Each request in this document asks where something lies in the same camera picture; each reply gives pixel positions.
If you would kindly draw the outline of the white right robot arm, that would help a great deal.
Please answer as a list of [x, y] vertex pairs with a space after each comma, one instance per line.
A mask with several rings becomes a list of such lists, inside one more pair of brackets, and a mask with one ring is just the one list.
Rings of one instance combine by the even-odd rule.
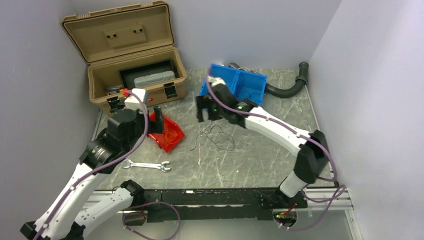
[[324, 133], [294, 127], [249, 99], [237, 100], [223, 82], [205, 85], [208, 93], [198, 95], [195, 100], [199, 122], [204, 121], [203, 110], [207, 110], [209, 120], [225, 119], [232, 125], [262, 134], [295, 156], [293, 170], [279, 184], [275, 194], [280, 207], [289, 207], [298, 192], [316, 182], [330, 161]]

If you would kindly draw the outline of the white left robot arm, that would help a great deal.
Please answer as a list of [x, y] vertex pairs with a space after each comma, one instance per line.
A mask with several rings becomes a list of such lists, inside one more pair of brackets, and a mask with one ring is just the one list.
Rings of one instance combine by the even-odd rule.
[[51, 207], [20, 232], [28, 240], [83, 240], [96, 227], [124, 209], [137, 210], [145, 203], [145, 190], [133, 180], [124, 181], [112, 194], [84, 210], [83, 206], [115, 167], [140, 146], [139, 139], [163, 133], [164, 115], [154, 107], [155, 119], [139, 109], [122, 108], [108, 119], [97, 138], [89, 142], [75, 171]]

